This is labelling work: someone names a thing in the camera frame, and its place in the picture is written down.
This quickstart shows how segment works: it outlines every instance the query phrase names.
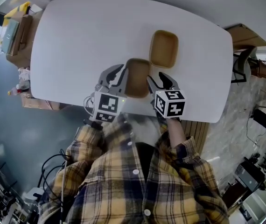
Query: brown paper tray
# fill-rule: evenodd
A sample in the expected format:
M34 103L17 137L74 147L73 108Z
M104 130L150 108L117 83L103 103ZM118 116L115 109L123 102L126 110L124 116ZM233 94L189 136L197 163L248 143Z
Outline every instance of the brown paper tray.
M172 68L178 52L179 39L168 31L158 30L152 38L150 63L162 68Z
M147 76L150 63L147 60L132 58L127 61L128 80L125 94L132 98L144 98L148 94Z

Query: chair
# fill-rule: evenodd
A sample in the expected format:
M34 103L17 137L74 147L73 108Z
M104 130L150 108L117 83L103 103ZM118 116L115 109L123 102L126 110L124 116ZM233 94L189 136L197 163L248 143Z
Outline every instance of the chair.
M246 82L248 77L251 75L250 65L248 63L248 58L251 54L257 51L257 47L249 48L242 51L239 56L234 54L234 57L238 57L234 62L232 72L235 75L235 79L231 83L241 83Z

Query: equipment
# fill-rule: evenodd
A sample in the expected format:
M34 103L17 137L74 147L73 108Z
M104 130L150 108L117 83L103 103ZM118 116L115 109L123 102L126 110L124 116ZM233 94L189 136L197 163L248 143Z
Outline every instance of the equipment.
M159 72L163 88L159 87L152 77L147 77L147 84L154 98L154 109L164 118L181 118L186 96L180 90L178 83L169 75Z
M121 70L118 82L110 84ZM87 106L89 100L93 103L93 113L89 113L92 120L113 122L126 102L127 78L128 69L124 64L114 65L101 73L95 92L86 102Z

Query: desk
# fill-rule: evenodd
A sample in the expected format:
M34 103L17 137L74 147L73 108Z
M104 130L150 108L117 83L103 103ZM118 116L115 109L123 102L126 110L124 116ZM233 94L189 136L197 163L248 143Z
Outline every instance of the desk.
M173 77L187 98L184 120L217 122L229 88L231 35L185 10L152 0L53 0L40 20L31 56L35 98L83 106L100 73L130 58L149 59L156 30L179 38ZM123 112L155 116L148 95L128 98Z

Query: shirt button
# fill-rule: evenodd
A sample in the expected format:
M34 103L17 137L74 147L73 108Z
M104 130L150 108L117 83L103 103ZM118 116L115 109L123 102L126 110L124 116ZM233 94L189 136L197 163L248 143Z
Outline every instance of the shirt button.
M138 170L138 169L134 169L134 170L133 170L133 173L134 173L135 175L137 175L137 174L139 173L139 170Z
M146 215L147 217L149 217L151 215L151 211L149 209L145 209L143 211L144 215Z

